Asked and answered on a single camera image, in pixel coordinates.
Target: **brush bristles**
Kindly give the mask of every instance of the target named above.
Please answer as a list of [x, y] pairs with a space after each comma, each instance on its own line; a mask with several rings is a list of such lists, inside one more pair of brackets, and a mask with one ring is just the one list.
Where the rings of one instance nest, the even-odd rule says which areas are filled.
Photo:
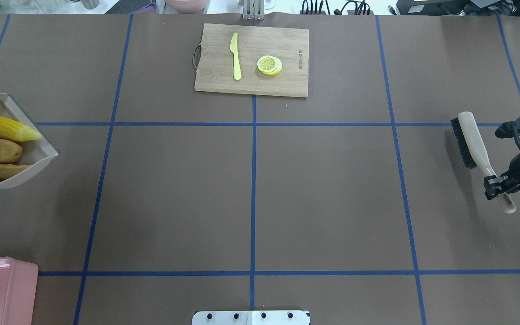
[[460, 127], [459, 119], [453, 119], [450, 121], [452, 125], [452, 131], [455, 134], [456, 142], [459, 145], [460, 156], [463, 158], [464, 166], [468, 169], [473, 169], [477, 166], [477, 163], [473, 160], [469, 146], [464, 139], [463, 129]]

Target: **yellow plastic knife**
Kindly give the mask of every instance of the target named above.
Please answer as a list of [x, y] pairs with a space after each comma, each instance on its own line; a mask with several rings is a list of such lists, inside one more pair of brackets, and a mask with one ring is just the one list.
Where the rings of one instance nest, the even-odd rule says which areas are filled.
[[238, 60], [238, 33], [234, 33], [230, 42], [230, 52], [234, 53], [234, 80], [242, 79], [240, 61]]

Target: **metal bracket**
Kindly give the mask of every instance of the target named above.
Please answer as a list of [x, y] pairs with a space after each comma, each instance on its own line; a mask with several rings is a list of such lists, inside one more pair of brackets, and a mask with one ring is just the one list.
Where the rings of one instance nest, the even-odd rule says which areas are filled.
[[244, 20], [264, 20], [264, 0], [241, 0]]
[[197, 312], [192, 325], [310, 325], [309, 311]]

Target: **scrub brush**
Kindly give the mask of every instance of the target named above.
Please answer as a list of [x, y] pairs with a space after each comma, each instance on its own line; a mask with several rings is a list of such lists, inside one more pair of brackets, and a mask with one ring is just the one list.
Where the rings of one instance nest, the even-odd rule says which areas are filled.
[[[464, 166], [469, 169], [479, 167], [485, 177], [496, 177], [473, 114], [470, 111], [464, 111], [458, 114], [456, 119], [451, 120], [450, 124], [455, 133]], [[500, 195], [497, 200], [506, 214], [515, 212], [516, 206], [507, 193]]]

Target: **white brush handle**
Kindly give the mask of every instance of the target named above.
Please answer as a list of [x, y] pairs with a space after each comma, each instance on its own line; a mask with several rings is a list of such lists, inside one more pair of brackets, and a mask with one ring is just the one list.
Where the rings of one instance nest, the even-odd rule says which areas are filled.
[[[477, 122], [473, 114], [470, 111], [464, 111], [456, 117], [459, 119], [464, 140], [467, 142], [469, 152], [475, 163], [477, 163], [477, 167], [481, 169], [485, 177], [496, 175], [489, 162], [489, 154], [487, 154], [487, 148], [485, 148], [485, 143], [483, 142], [483, 138], [481, 138], [481, 133], [478, 130]], [[512, 214], [516, 211], [515, 203], [507, 193], [498, 196], [497, 201], [499, 201], [506, 214]]]

